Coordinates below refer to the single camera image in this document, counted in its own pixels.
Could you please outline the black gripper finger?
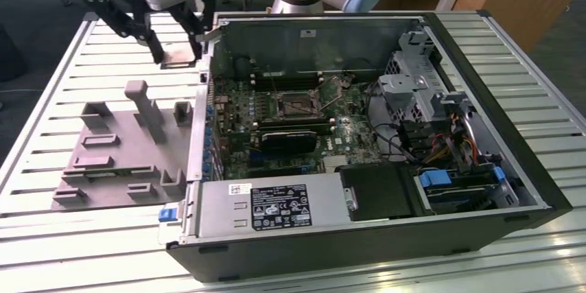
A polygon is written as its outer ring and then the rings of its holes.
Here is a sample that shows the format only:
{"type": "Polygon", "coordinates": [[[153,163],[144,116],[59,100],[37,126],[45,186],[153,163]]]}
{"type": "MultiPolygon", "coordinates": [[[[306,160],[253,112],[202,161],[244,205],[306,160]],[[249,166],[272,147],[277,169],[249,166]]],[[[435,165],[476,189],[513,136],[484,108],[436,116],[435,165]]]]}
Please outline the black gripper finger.
{"type": "Polygon", "coordinates": [[[136,42],[149,49],[153,62],[158,64],[164,58],[164,50],[149,26],[150,9],[146,14],[148,24],[138,25],[132,19],[132,12],[124,12],[125,5],[118,0],[82,0],[82,2],[121,38],[133,37],[136,42]]]}
{"type": "Polygon", "coordinates": [[[170,16],[188,35],[188,42],[193,52],[194,61],[201,59],[202,46],[200,44],[200,36],[212,29],[216,10],[216,0],[200,1],[202,2],[202,10],[201,15],[198,16],[193,14],[186,1],[182,1],[170,7],[170,16]]]}

